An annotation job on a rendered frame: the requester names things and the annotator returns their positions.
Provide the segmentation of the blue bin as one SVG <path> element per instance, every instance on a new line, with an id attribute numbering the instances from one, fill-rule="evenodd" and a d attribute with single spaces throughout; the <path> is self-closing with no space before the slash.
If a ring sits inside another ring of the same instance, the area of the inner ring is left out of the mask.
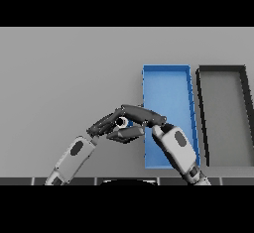
<path id="1" fill-rule="evenodd" d="M 191 67 L 188 64 L 144 64 L 142 75 L 144 107 L 166 116 L 168 123 L 184 131 L 200 165 Z"/>

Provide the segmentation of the dark grey bin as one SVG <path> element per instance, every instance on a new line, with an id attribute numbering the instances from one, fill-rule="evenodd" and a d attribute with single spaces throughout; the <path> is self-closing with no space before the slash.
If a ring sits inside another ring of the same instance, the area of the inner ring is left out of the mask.
<path id="1" fill-rule="evenodd" d="M 254 167 L 254 108 L 245 65 L 195 72 L 208 167 Z"/>

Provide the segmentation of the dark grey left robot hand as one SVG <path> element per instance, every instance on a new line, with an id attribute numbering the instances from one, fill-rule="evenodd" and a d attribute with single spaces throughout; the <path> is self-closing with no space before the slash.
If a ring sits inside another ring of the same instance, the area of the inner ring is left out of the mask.
<path id="1" fill-rule="evenodd" d="M 110 113 L 95 122 L 86 130 L 86 133 L 91 138 L 105 135 L 108 140 L 122 144 L 128 144 L 144 135 L 144 126 L 133 126 L 115 131 L 116 120 L 119 117 L 126 117 L 128 120 L 133 120 L 133 118 L 127 114 L 126 110 L 118 108 L 113 113 Z"/>

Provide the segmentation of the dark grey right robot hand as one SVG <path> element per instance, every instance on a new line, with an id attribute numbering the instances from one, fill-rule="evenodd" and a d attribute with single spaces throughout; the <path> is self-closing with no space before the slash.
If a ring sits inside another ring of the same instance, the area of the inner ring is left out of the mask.
<path id="1" fill-rule="evenodd" d="M 123 104 L 121 109 L 124 117 L 140 125 L 146 122 L 149 128 L 155 125 L 164 126 L 167 122 L 166 116 L 140 106 Z"/>

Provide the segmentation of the blue pipe with pale ring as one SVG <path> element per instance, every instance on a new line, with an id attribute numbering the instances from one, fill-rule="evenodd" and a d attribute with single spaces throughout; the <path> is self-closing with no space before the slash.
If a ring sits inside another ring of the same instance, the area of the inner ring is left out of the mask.
<path id="1" fill-rule="evenodd" d="M 133 122 L 126 117 L 118 117 L 115 121 L 116 126 L 120 129 L 129 128 L 133 126 Z"/>

